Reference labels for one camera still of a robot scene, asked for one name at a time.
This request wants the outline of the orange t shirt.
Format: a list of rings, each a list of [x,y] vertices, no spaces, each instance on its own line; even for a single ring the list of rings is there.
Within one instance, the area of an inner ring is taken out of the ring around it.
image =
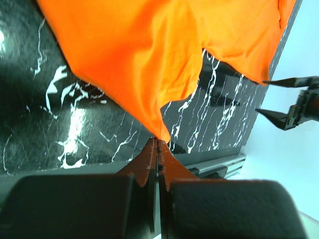
[[[163,141],[161,108],[191,95],[202,52],[262,84],[293,0],[40,0],[78,78]]]

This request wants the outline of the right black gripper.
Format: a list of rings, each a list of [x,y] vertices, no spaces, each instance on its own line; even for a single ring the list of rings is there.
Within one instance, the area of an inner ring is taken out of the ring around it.
[[[293,77],[277,81],[263,81],[263,83],[285,88],[318,88],[319,77]],[[310,120],[319,121],[319,90],[301,90],[297,102],[290,107],[289,115],[264,109],[255,109],[255,111],[284,131]]]

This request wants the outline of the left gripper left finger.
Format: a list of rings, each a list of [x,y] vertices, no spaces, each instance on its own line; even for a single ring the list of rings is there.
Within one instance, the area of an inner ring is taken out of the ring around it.
[[[157,140],[115,174],[21,178],[0,212],[3,239],[150,239]]]

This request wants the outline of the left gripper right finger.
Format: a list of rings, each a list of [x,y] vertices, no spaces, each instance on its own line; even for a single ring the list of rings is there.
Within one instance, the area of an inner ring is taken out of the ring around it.
[[[158,142],[164,239],[305,239],[295,204],[275,181],[200,179]]]

